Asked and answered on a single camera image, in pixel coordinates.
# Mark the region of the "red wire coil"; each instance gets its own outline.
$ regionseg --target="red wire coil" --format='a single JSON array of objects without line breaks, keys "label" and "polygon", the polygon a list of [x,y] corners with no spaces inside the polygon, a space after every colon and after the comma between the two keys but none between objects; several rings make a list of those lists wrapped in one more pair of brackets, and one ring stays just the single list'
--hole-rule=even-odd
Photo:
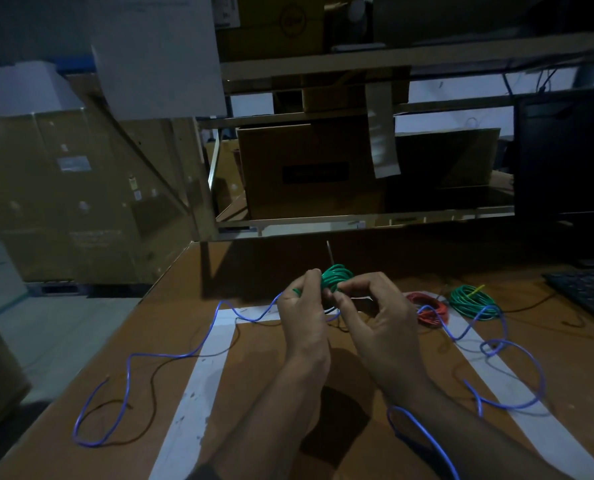
[{"label": "red wire coil", "polygon": [[[418,308],[424,305],[432,306],[437,312],[437,315],[440,316],[442,321],[445,324],[448,323],[448,308],[438,299],[432,298],[427,294],[418,292],[408,293],[406,295],[406,298],[408,298],[411,301],[411,303],[413,303],[413,305],[416,305]],[[438,328],[441,327],[442,324],[439,323],[439,320],[437,320],[437,315],[431,310],[424,310],[423,312],[417,315],[417,320],[425,325]]]}]

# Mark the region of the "table surface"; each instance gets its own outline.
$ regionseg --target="table surface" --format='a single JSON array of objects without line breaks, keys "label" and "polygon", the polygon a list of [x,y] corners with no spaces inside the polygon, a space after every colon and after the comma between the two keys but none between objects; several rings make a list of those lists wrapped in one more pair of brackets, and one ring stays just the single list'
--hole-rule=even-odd
[{"label": "table surface", "polygon": [[[82,448],[71,439],[88,395],[110,377],[81,428],[82,437],[94,440],[119,411],[130,353],[191,350],[208,330],[220,299],[231,299],[236,306],[266,305],[306,269],[329,266],[326,240],[336,261],[355,274],[383,271],[402,291],[437,293],[446,286],[485,283],[485,291],[504,310],[548,297],[552,291],[541,273],[569,267],[533,247],[512,219],[192,244],[0,462],[0,479],[149,478],[198,359],[135,361],[130,408],[102,448]],[[561,296],[507,317],[510,338],[530,350],[545,371],[548,386],[542,402],[594,457],[594,318]],[[500,336],[498,321],[476,328],[484,339]],[[429,374],[448,395],[474,410],[463,385],[467,379],[483,396],[493,397],[442,330],[420,326],[419,336]],[[331,326],[329,339],[332,368],[320,420],[302,444],[291,478],[437,478],[393,436],[381,393],[361,366],[349,334]],[[283,354],[279,322],[238,325],[221,379],[216,379],[200,461],[250,407],[281,366]],[[505,351],[502,359],[528,386],[535,386],[534,367],[524,355]],[[485,407],[485,419],[532,448],[507,412]]]}]

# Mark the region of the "computer monitor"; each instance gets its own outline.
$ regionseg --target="computer monitor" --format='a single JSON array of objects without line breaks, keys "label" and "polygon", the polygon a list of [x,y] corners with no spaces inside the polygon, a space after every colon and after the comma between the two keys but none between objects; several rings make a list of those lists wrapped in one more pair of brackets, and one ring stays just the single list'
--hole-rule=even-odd
[{"label": "computer monitor", "polygon": [[594,217],[594,88],[520,96],[515,151],[517,217]]}]

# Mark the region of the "green wire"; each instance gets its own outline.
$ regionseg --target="green wire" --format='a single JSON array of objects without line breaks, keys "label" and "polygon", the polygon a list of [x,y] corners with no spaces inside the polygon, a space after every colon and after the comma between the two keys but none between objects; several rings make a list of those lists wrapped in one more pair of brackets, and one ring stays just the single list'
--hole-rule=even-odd
[{"label": "green wire", "polygon": [[[337,285],[348,281],[353,274],[343,264],[334,264],[321,274],[321,289],[329,288],[331,292],[337,291]],[[301,296],[301,290],[293,288],[297,296]]]},{"label": "green wire", "polygon": [[[455,309],[455,311],[461,313],[468,318],[475,318],[484,306],[496,305],[495,300],[489,297],[483,291],[477,291],[468,296],[473,291],[477,290],[474,286],[464,285],[459,288],[455,288],[448,298],[448,302]],[[482,313],[479,318],[482,321],[491,320],[497,317],[497,311],[489,308]]]}]

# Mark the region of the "black keyboard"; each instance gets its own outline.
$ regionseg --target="black keyboard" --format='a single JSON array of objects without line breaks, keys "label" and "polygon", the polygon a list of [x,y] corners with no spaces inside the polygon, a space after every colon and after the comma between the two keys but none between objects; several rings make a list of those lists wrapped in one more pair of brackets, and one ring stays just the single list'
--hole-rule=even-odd
[{"label": "black keyboard", "polygon": [[594,315],[594,269],[549,273],[543,277],[552,288]]}]

